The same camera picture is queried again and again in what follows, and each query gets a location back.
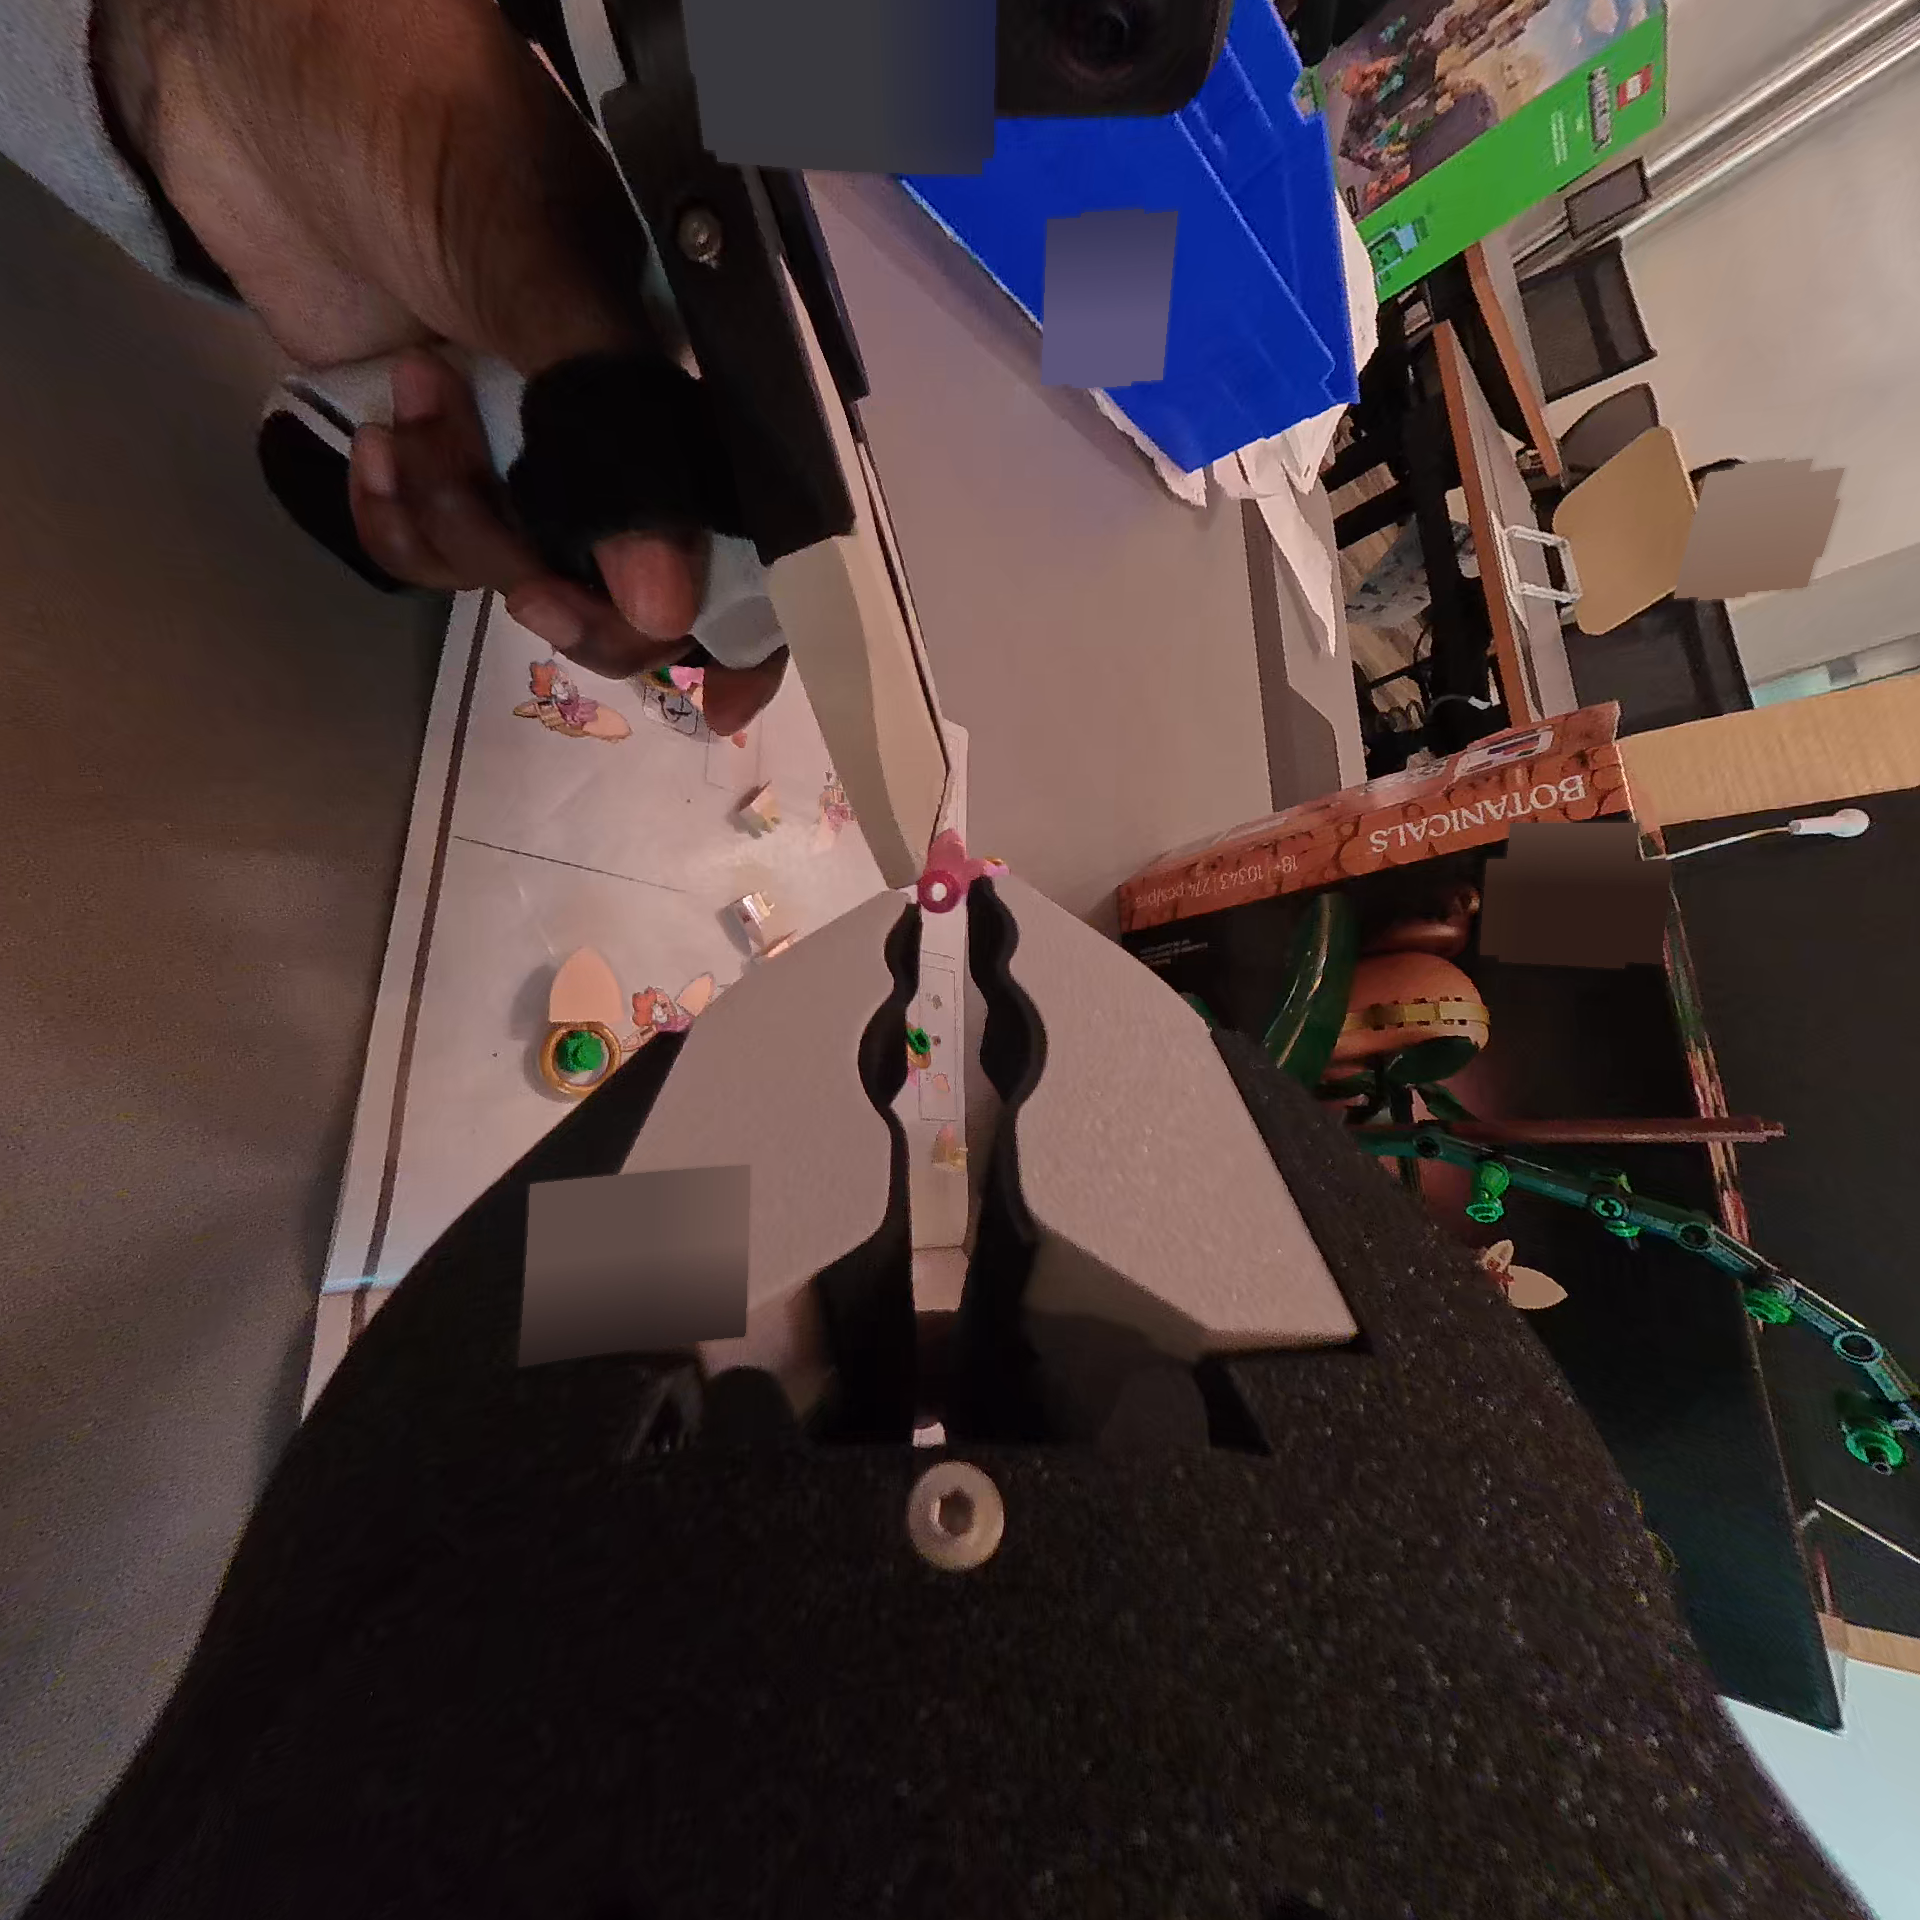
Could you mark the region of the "toy instruction booklet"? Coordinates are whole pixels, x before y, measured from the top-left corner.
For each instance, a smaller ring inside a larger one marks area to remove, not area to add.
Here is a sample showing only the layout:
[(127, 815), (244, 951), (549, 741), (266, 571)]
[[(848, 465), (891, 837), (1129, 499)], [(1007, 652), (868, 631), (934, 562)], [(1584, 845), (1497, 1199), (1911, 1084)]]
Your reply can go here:
[[(733, 810), (774, 781), (782, 824)], [(553, 972), (597, 947), (624, 1055), (746, 969), (765, 881), (796, 937), (883, 895), (798, 679), (744, 735), (661, 687), (569, 679), (492, 592), (457, 595), (422, 745), (301, 1412), (397, 1280), (569, 1107), (541, 1084)]]

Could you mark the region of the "tan chair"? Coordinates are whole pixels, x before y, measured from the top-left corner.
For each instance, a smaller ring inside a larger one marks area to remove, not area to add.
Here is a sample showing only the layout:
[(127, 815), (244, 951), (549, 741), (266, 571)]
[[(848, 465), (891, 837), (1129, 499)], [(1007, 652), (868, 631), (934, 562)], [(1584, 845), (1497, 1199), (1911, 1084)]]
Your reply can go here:
[(1669, 423), (1642, 432), (1553, 510), (1548, 535), (1568, 546), (1571, 622), (1606, 635), (1677, 585), (1699, 494)]

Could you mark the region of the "person's left hand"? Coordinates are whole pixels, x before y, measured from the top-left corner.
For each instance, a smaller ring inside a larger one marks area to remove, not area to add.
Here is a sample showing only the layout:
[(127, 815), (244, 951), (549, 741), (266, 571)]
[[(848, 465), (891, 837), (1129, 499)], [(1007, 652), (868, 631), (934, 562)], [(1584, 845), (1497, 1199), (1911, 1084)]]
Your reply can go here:
[(496, 2), (95, 2), (94, 73), (114, 128), (291, 361), (396, 361), (390, 418), (347, 454), (378, 571), (496, 591), (608, 679), (687, 652), (708, 540), (626, 529), (597, 544), (597, 585), (549, 573), (507, 519), (448, 361), (537, 378), (656, 348), (614, 162)]

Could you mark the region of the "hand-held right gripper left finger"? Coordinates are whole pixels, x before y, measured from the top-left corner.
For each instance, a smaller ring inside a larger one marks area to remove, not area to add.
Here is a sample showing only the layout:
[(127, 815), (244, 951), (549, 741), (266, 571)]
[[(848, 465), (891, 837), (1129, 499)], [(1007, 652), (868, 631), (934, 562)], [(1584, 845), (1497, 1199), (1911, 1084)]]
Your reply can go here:
[(764, 962), (687, 1033), (626, 1172), (746, 1171), (738, 1329), (692, 1339), (709, 1379), (759, 1370), (838, 1442), (915, 1429), (906, 1012), (918, 908), (877, 895)]

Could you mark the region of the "white plastic bag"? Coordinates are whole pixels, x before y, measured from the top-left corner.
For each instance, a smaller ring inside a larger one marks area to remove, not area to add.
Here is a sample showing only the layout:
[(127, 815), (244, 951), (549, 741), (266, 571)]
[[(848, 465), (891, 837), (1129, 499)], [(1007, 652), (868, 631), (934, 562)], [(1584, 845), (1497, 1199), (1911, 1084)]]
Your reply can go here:
[(1188, 508), (1203, 508), (1212, 494), (1249, 504), (1282, 562), (1286, 580), (1306, 603), (1306, 633), (1318, 652), (1336, 652), (1336, 546), (1310, 519), (1310, 499), (1320, 486), (1320, 467), (1334, 449), (1336, 432), (1345, 420), (1345, 403), (1286, 426), (1278, 437), (1255, 441), (1223, 454), (1208, 470), (1178, 467), (1146, 435), (1122, 415), (1110, 394), (1090, 394), (1101, 418), (1109, 418), (1146, 460), (1166, 494)]

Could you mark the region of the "black brown toy box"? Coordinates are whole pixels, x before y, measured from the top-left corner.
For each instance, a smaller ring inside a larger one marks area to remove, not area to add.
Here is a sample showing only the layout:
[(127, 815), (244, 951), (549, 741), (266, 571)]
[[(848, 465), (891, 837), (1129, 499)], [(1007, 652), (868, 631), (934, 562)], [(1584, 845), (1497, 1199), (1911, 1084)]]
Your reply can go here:
[[(1172, 851), (1119, 889), (1122, 945), (1212, 1023), (1259, 1045), (1312, 898), (1349, 898), (1369, 945), (1471, 889), (1456, 962), (1493, 1033), (1453, 1077), (1468, 1114), (1730, 1118), (1671, 881), (1642, 857), (1618, 728), (1618, 703), (1575, 705)], [(1624, 1245), (1519, 1194), (1482, 1231), (1461, 1213), (1461, 1172), (1430, 1162), (1422, 1190), (1405, 1190), (1367, 1157), (1537, 1329), (1669, 1551), (1719, 1687), (1836, 1731), (1844, 1684), (1762, 1370), (1762, 1339), (1802, 1329), (1752, 1323), (1736, 1280), (1666, 1244)], [(1624, 1171), (1753, 1245), (1737, 1148), (1546, 1157)]]

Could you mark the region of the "light wooden panel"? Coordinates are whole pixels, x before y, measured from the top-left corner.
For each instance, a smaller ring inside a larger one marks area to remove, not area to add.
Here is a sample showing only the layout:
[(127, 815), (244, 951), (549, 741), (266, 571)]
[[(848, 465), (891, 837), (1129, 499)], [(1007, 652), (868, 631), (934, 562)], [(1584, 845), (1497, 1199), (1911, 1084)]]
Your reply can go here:
[(1644, 830), (1912, 788), (1917, 676), (1635, 734), (1618, 751)]

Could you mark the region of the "grey desk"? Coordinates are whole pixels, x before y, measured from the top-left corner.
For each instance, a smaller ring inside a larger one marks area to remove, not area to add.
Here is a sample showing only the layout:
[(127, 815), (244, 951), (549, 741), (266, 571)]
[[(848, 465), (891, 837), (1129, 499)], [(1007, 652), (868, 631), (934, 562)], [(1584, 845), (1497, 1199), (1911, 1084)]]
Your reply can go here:
[[(1178, 504), (1090, 397), (1045, 388), (1039, 326), (906, 184), (830, 172), (805, 184), (866, 361), (857, 415), (891, 499), (942, 710), (967, 738), (957, 833), (1119, 945), (1119, 886), (1146, 856), (1237, 824), (1271, 794), (1259, 635), (1273, 622), (1259, 615), (1244, 508)], [(915, 1429), (942, 1421), (947, 1450), (1056, 1446), (957, 1429), (957, 1306), (1002, 1099), (982, 1071), (967, 898), (928, 916), (915, 886), (883, 881), (883, 895), (918, 908), (918, 992), (894, 1098), (910, 1149)], [(689, 1350), (738, 1329), (746, 1171), (626, 1172), (689, 1029), (723, 993), (624, 1055), (604, 1086), (569, 1099), (468, 1199), (301, 1412), (301, 1440), (356, 1433), (396, 1461), (402, 1442), (432, 1429), (502, 1433), (514, 1402), (588, 1404), (624, 1377), (661, 1379), (666, 1392), (666, 1379), (689, 1372), (702, 1399), (774, 1402), (787, 1425), (838, 1446), (790, 1408), (774, 1377), (744, 1365), (709, 1379)], [(1334, 1239), (1343, 1194), (1367, 1180), (1357, 1149), (1255, 1045), (1215, 1041), (1349, 1299), (1359, 1280), (1339, 1267), (1357, 1257)], [(1237, 1365), (1328, 1356), (1363, 1356), (1359, 1325), (1336, 1354), (1203, 1361), (1196, 1385), (1181, 1379), (1188, 1425), (1201, 1433), (1203, 1392)], [(1122, 1404), (1160, 1390), (1172, 1377), (1135, 1379)], [(906, 1451), (915, 1429), (906, 1442), (842, 1446)]]

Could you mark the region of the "green toy box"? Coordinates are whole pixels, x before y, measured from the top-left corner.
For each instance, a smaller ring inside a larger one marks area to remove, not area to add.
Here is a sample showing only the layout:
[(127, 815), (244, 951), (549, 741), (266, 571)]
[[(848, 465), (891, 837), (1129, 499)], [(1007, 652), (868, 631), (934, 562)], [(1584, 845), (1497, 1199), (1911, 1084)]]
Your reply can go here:
[(1669, 110), (1666, 2), (1301, 2), (1294, 35), (1381, 300)]

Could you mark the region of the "pink toy flower brick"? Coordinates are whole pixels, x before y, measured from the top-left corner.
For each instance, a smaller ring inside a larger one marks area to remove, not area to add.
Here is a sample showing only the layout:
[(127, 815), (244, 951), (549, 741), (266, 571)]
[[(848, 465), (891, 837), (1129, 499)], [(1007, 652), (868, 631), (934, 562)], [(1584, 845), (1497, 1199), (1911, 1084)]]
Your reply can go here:
[(976, 856), (957, 830), (945, 830), (928, 845), (924, 867), (915, 881), (915, 895), (923, 913), (945, 916), (967, 898), (976, 881), (999, 878), (1007, 871), (1012, 867), (1005, 857)]

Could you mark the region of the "person's left forearm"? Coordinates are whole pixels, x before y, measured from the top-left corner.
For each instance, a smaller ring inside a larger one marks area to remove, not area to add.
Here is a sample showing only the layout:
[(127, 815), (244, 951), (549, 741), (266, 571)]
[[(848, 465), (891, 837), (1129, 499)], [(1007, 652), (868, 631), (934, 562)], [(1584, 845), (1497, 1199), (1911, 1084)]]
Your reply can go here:
[(149, 274), (239, 307), (110, 96), (95, 2), (2, 2), (2, 157)]

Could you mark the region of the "metal railing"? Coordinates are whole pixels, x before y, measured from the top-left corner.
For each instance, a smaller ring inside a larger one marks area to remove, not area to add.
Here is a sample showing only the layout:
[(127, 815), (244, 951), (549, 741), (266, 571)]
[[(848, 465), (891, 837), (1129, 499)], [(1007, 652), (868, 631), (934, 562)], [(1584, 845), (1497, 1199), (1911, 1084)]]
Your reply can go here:
[(1917, 2), (1669, 2), (1669, 112), (1633, 142), (1648, 201), (1606, 237), (1705, 205), (1917, 58)]

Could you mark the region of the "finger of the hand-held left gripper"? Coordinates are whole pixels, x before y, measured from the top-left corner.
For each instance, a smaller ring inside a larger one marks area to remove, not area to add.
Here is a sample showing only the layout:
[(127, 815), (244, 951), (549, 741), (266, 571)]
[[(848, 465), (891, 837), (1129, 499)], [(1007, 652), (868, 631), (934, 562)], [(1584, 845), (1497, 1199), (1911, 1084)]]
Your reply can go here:
[(768, 592), (877, 871), (910, 889), (947, 812), (947, 741), (890, 544), (819, 540), (768, 567)]
[(842, 544), (853, 592), (842, 778), (872, 845), (933, 845), (964, 822), (967, 738), (947, 726), (906, 546), (858, 415), (846, 426), (857, 526)]

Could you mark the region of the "blue plastic bin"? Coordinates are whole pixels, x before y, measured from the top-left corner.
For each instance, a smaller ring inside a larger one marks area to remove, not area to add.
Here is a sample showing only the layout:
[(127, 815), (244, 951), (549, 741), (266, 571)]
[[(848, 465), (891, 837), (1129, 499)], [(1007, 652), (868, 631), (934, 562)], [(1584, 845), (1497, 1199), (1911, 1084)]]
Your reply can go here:
[(1045, 385), (1101, 390), (1173, 467), (1357, 397), (1328, 122), (1273, 2), (1234, 2), (1196, 96), (1146, 118), (999, 118), (976, 176), (902, 176), (1045, 332)]

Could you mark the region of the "group of cream toy bricks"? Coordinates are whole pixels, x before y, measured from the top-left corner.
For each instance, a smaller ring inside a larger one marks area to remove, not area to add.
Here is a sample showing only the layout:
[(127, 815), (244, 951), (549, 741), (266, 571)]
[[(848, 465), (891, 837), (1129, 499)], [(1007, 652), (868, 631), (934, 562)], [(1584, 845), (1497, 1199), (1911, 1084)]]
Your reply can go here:
[[(746, 793), (733, 810), (733, 824), (753, 841), (774, 834), (782, 824), (777, 785), (759, 781)], [(753, 958), (774, 956), (793, 940), (793, 927), (782, 921), (780, 900), (765, 881), (744, 889), (744, 895), (733, 898), (730, 916)]]

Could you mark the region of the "wooden table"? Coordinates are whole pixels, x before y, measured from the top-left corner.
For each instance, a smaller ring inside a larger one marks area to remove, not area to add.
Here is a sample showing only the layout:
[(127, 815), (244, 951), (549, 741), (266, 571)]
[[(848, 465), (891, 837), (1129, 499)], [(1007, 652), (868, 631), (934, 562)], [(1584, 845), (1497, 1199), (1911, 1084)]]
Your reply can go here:
[(1461, 489), (1493, 672), (1516, 726), (1575, 705), (1561, 635), (1571, 591), (1561, 544), (1543, 525), (1543, 489), (1566, 477), (1546, 418), (1540, 357), (1523, 315), (1513, 254), (1482, 237), (1427, 274), (1427, 338), (1416, 348), (1427, 390), (1439, 402), (1445, 489)]

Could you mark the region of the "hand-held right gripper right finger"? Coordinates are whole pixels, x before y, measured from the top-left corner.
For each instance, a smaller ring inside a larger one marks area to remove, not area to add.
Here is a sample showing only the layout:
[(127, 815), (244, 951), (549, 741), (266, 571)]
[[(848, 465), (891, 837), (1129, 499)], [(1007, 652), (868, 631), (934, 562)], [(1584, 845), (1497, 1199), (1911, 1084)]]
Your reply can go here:
[(1017, 875), (973, 881), (967, 940), (1002, 1114), (957, 1302), (963, 1435), (1090, 1442), (1135, 1379), (1349, 1350), (1208, 1022)]

